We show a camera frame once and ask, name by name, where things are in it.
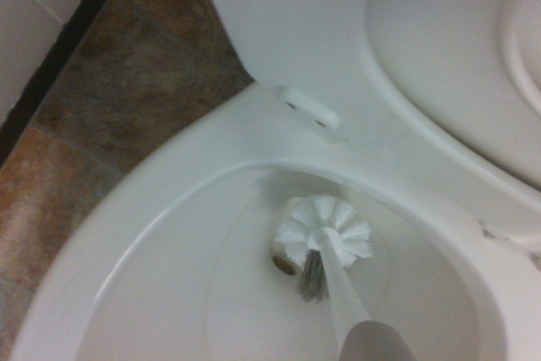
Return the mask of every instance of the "toilet drain hole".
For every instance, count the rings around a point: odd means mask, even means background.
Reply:
[[[289,261],[284,260],[282,257],[279,257],[278,255],[273,255],[272,262],[274,262],[274,265],[276,265],[276,268],[278,268],[284,274],[289,275],[289,276],[297,275],[297,271],[295,271],[295,268],[293,268],[293,265],[291,265]]]

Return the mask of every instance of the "toilet brush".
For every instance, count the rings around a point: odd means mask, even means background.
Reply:
[[[357,257],[373,257],[370,226],[353,206],[328,194],[293,198],[275,240],[303,268],[298,290],[306,301],[328,298],[340,361],[415,361],[393,327],[372,321],[344,271]]]
[[[294,198],[292,209],[278,228],[276,240],[286,255],[303,268],[298,291],[306,301],[331,302],[340,346],[357,323],[370,320],[343,267],[357,257],[372,257],[370,226],[357,219],[357,210],[328,194]]]

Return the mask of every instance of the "white toilet bowl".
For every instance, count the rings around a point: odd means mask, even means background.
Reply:
[[[304,303],[271,258],[285,202],[320,192],[373,226],[374,258],[347,272],[419,361],[541,357],[541,194],[428,120],[346,26],[321,40],[343,55],[318,59],[319,44],[294,70],[284,61],[306,49],[257,47],[258,27],[291,34],[313,4],[268,22],[290,0],[215,1],[265,85],[185,129],[94,210],[36,294],[12,361],[337,359],[328,305]],[[338,72],[317,69],[334,68],[328,57]]]

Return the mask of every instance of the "tiled floor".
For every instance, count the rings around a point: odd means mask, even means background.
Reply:
[[[251,80],[210,0],[108,0],[0,170],[0,361],[89,211]]]

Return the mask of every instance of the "dark baseboard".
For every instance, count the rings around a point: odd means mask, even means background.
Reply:
[[[23,94],[0,128],[0,166],[17,144],[54,80],[75,51],[106,0],[81,0],[74,15],[23,90]]]

